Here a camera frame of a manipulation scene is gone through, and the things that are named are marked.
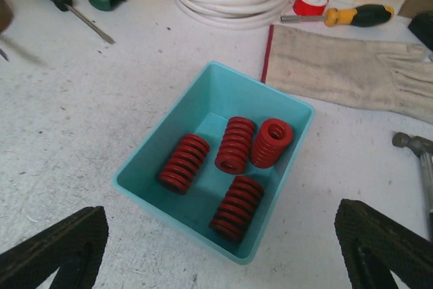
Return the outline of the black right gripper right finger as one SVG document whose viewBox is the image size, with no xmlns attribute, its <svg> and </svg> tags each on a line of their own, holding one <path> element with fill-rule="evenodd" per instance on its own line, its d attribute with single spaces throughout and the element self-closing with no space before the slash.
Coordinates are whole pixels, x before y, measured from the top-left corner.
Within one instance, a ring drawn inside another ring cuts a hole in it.
<svg viewBox="0 0 433 289">
<path fill-rule="evenodd" d="M 334 221 L 353 288 L 432 287 L 432 243 L 359 200 L 341 200 Z"/>
</svg>

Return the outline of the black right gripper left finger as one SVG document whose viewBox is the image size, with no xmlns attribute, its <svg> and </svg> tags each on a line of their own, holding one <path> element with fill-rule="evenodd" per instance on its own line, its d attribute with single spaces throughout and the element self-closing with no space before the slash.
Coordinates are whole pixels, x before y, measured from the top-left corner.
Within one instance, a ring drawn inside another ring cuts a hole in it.
<svg viewBox="0 0 433 289">
<path fill-rule="evenodd" d="M 108 240 L 104 207 L 88 206 L 1 254 L 2 288 L 92 288 Z"/>
</svg>

